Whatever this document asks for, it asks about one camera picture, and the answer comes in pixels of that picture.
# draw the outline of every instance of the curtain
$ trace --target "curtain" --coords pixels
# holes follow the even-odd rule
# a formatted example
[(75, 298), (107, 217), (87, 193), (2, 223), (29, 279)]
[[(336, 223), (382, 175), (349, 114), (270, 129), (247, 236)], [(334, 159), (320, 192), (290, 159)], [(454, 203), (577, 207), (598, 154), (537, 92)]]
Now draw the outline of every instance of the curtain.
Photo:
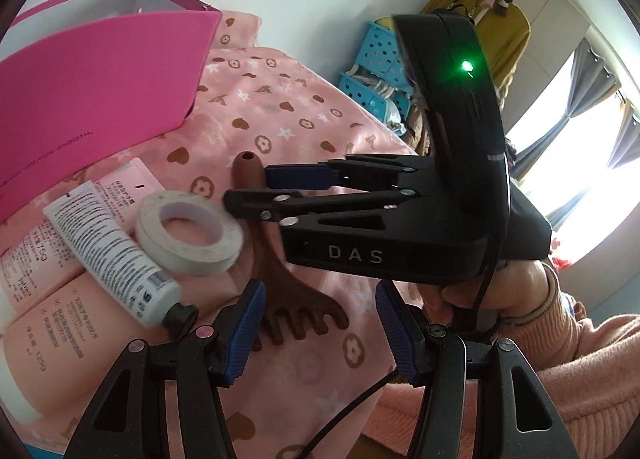
[(518, 153), (513, 175), (524, 178), (534, 163), (565, 128), (571, 118), (580, 116), (593, 106), (606, 100), (620, 89), (616, 78), (604, 66), (604, 60), (591, 51), (591, 45), (583, 39), (574, 54), (571, 70), (569, 99), (562, 118), (544, 136), (527, 149)]
[[(636, 110), (628, 101), (622, 106), (624, 107), (622, 126), (613, 145), (613, 151), (607, 163), (607, 170), (620, 168), (626, 163), (631, 163), (640, 158), (640, 120), (638, 120)], [(554, 231), (558, 231), (564, 222), (569, 219), (569, 216), (590, 189), (591, 186), (583, 188), (575, 197), (572, 197), (561, 207), (556, 208), (546, 217)]]

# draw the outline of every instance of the bright window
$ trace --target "bright window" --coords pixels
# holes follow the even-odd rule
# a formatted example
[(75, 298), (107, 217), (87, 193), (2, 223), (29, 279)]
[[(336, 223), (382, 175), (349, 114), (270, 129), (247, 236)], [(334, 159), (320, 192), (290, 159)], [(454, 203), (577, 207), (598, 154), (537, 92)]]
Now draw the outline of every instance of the bright window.
[[(507, 137), (523, 150), (543, 136), (564, 113), (571, 85), (571, 57)], [(520, 183), (521, 190), (545, 215), (590, 187), (558, 230), (558, 257), (581, 259), (600, 244), (640, 202), (640, 163), (607, 170), (622, 124), (618, 96), (572, 118)]]

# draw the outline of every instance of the pink storage box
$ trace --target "pink storage box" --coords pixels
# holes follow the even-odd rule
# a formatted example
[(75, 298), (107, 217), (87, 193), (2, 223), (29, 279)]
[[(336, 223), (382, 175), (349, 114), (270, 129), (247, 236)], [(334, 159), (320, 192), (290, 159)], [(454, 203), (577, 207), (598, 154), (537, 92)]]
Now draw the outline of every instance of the pink storage box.
[(50, 0), (0, 44), (0, 222), (178, 128), (222, 13), (199, 0)]

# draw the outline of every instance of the pink tube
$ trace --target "pink tube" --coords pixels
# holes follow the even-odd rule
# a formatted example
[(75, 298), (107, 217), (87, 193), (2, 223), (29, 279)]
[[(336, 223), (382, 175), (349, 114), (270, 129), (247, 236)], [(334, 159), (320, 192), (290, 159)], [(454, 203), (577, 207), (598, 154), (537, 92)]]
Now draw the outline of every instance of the pink tube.
[[(95, 182), (104, 203), (132, 232), (140, 201), (164, 190), (138, 158)], [(48, 220), (0, 258), (0, 333), (43, 299), (80, 275), (82, 264)]]
[(104, 379), (129, 341), (166, 340), (84, 273), (20, 317), (0, 340), (0, 401), (22, 425), (75, 402)]

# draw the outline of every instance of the barcode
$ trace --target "barcode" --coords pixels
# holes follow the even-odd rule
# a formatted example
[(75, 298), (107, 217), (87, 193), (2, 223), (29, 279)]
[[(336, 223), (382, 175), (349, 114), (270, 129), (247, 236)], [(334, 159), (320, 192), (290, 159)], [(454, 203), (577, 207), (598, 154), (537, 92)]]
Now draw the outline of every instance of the barcode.
[(167, 274), (162, 270), (156, 271), (156, 273), (148, 278), (148, 281), (151, 282), (151, 284), (153, 284), (156, 288), (160, 287), (165, 282), (169, 282), (170, 280), (171, 277), (167, 276)]

